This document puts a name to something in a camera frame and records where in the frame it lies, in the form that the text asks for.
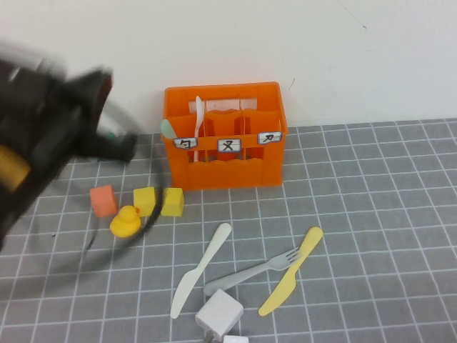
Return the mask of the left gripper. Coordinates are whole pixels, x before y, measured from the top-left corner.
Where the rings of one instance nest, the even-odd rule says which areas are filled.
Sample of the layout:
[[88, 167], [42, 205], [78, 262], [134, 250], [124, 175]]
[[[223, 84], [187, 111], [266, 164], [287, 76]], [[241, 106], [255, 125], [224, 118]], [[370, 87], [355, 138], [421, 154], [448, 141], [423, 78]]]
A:
[[101, 113], [112, 88], [112, 73], [93, 69], [66, 79], [55, 76], [55, 95], [63, 109], [53, 125], [53, 156], [82, 156], [129, 163], [137, 134], [121, 136], [97, 132]]

